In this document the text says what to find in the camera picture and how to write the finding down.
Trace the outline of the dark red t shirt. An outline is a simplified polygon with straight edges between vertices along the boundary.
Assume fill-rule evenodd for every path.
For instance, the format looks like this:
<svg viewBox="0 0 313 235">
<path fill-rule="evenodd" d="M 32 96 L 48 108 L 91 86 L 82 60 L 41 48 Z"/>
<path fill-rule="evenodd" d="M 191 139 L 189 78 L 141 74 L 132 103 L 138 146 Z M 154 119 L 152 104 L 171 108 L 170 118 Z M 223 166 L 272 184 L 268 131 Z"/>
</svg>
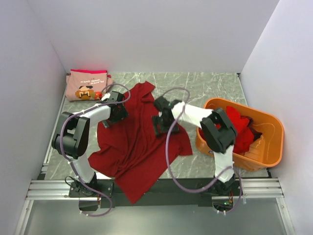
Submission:
<svg viewBox="0 0 313 235">
<path fill-rule="evenodd" d="M 153 105 L 154 85 L 137 83 L 125 103 L 129 116 L 105 128 L 97 125 L 99 151 L 89 157 L 96 171 L 114 177 L 116 184 L 130 202 L 137 202 L 167 169 L 165 158 L 166 135 L 155 135 L 152 116 L 158 114 Z M 172 134 L 169 141 L 169 161 L 177 156 L 192 155 L 189 136 L 184 128 Z"/>
</svg>

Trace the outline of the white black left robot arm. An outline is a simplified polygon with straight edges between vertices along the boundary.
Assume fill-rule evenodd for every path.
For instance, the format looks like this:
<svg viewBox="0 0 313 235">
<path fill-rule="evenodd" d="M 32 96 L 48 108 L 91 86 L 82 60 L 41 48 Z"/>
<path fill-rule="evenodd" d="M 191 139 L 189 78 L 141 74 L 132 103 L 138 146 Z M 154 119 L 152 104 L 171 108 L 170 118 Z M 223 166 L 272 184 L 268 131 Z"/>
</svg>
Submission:
<svg viewBox="0 0 313 235">
<path fill-rule="evenodd" d="M 70 185 L 72 191 L 82 192 L 87 197 L 100 191 L 87 157 L 89 130 L 100 122 L 108 128 L 128 117 L 124 103 L 130 98 L 130 92 L 127 95 L 112 91 L 85 110 L 60 114 L 51 146 L 63 155 L 75 174 Z"/>
</svg>

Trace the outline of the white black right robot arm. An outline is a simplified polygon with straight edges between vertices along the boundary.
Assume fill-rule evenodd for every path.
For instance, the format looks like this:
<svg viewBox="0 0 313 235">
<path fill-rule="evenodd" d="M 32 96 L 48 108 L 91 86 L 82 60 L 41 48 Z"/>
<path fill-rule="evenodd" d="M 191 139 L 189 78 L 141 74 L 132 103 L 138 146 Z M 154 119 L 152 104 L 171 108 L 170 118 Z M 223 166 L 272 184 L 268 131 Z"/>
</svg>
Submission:
<svg viewBox="0 0 313 235">
<path fill-rule="evenodd" d="M 213 187 L 218 195 L 226 195 L 231 191 L 236 180 L 233 168 L 233 149 L 238 135 L 236 128 L 221 109 L 204 109 L 186 104 L 184 101 L 169 102 L 163 96 L 154 101 L 159 111 L 153 116 L 153 125 L 157 136 L 166 133 L 165 158 L 169 173 L 174 183 L 187 193 L 202 193 Z M 215 159 L 215 175 L 213 180 L 199 189 L 188 189 L 174 177 L 169 161 L 169 139 L 179 120 L 200 128 L 207 146 L 213 151 Z"/>
</svg>

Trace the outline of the pink folded graphic t shirt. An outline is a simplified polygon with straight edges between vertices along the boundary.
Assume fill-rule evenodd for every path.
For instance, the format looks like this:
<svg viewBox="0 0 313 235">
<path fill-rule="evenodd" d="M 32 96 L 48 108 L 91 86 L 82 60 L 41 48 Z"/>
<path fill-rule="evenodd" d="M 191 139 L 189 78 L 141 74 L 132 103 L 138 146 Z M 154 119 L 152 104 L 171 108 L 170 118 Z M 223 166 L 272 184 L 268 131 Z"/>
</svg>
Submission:
<svg viewBox="0 0 313 235">
<path fill-rule="evenodd" d="M 70 70 L 66 76 L 68 101 L 100 100 L 113 84 L 107 70 Z"/>
</svg>

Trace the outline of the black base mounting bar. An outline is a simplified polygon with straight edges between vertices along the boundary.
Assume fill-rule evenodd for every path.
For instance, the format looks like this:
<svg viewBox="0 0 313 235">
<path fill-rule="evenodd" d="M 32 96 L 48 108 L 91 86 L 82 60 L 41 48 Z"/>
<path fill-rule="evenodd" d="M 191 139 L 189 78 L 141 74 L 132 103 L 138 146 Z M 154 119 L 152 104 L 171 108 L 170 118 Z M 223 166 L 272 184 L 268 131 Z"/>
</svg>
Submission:
<svg viewBox="0 0 313 235">
<path fill-rule="evenodd" d="M 215 183 L 213 187 L 201 193 L 187 193 L 179 189 L 173 180 L 161 179 L 142 195 L 135 203 L 130 202 L 126 194 L 113 180 L 98 180 L 97 189 L 108 196 L 108 199 L 84 188 L 79 182 L 72 182 L 68 197 L 80 199 L 79 208 L 83 211 L 109 207 L 130 206 L 178 206 L 197 205 L 199 207 L 216 206 L 219 210 L 229 211 L 234 205 L 234 197 L 243 194 L 238 180 L 231 186 Z"/>
</svg>

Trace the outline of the red clothes in basket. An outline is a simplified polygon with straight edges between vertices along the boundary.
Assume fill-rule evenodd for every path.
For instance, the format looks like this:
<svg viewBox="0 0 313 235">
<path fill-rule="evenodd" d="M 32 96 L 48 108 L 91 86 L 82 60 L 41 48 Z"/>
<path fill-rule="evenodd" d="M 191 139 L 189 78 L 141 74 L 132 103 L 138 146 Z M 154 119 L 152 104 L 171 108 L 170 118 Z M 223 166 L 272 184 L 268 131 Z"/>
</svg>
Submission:
<svg viewBox="0 0 313 235">
<path fill-rule="evenodd" d="M 262 136 L 261 132 L 252 128 L 253 119 L 242 116 L 233 107 L 217 108 L 200 121 L 198 133 L 214 152 L 225 153 L 234 146 L 236 154 L 245 153 L 250 145 Z"/>
</svg>

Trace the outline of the orange plastic basket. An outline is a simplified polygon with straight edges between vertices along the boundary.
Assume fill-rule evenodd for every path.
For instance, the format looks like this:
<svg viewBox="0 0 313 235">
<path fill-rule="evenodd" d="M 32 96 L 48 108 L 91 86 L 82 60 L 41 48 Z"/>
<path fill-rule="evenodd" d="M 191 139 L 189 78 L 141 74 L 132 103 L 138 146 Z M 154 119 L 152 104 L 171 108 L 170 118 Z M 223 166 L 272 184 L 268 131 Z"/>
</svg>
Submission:
<svg viewBox="0 0 313 235">
<path fill-rule="evenodd" d="M 281 162 L 284 127 L 275 116 L 223 98 L 212 98 L 204 107 L 225 110 L 239 132 L 233 150 L 235 166 L 253 172 Z"/>
</svg>

